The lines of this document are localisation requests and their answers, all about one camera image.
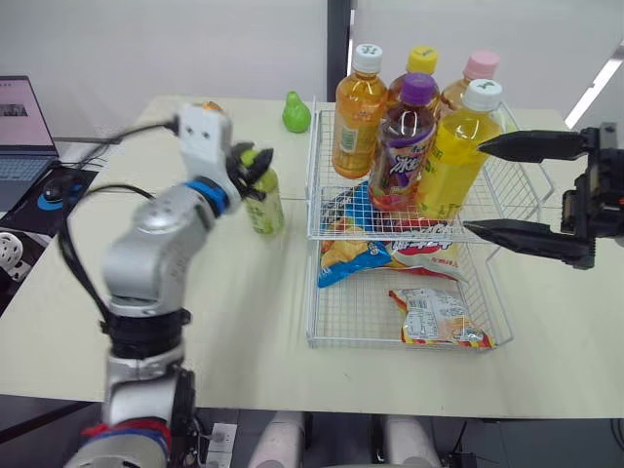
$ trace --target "white bottle cap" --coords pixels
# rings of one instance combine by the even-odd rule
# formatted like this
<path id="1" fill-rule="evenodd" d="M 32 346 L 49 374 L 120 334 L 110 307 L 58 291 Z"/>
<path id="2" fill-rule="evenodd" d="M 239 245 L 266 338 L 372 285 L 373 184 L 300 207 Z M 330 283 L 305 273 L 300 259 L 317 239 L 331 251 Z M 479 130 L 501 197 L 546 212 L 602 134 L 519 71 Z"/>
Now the white bottle cap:
<path id="1" fill-rule="evenodd" d="M 465 107 L 476 111 L 494 110 L 500 105 L 503 88 L 492 80 L 473 80 L 461 101 Z"/>
<path id="2" fill-rule="evenodd" d="M 383 51 L 374 44 L 360 44 L 353 55 L 353 69 L 362 73 L 379 73 Z"/>

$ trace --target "laptop keyboard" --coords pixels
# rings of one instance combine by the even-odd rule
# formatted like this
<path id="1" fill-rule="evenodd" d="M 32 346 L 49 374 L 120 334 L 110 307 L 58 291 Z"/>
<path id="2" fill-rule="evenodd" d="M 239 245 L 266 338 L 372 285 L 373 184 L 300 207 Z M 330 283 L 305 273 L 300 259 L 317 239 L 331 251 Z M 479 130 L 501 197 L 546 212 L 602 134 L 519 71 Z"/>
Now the laptop keyboard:
<path id="1" fill-rule="evenodd" d="M 47 159 L 0 158 L 0 181 L 33 180 L 48 163 Z"/>

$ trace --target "laptop screen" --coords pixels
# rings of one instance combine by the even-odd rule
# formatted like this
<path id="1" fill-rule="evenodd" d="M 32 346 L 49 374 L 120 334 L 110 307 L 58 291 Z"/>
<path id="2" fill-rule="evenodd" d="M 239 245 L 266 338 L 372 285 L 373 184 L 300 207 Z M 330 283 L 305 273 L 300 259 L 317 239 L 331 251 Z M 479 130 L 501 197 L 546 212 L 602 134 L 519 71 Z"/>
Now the laptop screen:
<path id="1" fill-rule="evenodd" d="M 55 150 L 25 76 L 0 76 L 0 149 Z"/>

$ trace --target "pink bottle cap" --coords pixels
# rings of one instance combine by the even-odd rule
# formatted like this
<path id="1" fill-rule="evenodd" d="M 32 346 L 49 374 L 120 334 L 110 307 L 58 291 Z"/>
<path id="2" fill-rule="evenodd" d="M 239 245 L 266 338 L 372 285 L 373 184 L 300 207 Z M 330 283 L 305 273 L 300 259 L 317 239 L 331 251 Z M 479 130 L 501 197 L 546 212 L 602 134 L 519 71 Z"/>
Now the pink bottle cap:
<path id="1" fill-rule="evenodd" d="M 491 80 L 498 66 L 498 54 L 490 51 L 475 51 L 470 55 L 464 68 L 464 76 L 469 80 L 486 78 Z"/>

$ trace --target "purple bottle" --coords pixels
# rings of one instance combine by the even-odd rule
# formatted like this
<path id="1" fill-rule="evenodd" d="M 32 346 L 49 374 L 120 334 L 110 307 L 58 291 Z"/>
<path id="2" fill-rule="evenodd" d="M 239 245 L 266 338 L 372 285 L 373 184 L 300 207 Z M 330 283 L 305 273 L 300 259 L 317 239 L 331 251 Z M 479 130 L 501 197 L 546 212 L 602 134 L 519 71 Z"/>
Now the purple bottle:
<path id="1" fill-rule="evenodd" d="M 379 127 L 369 197 L 380 210 L 413 210 L 420 169 L 436 133 L 436 119 L 426 107 L 435 90 L 431 76 L 407 74 L 400 102 L 387 110 Z"/>

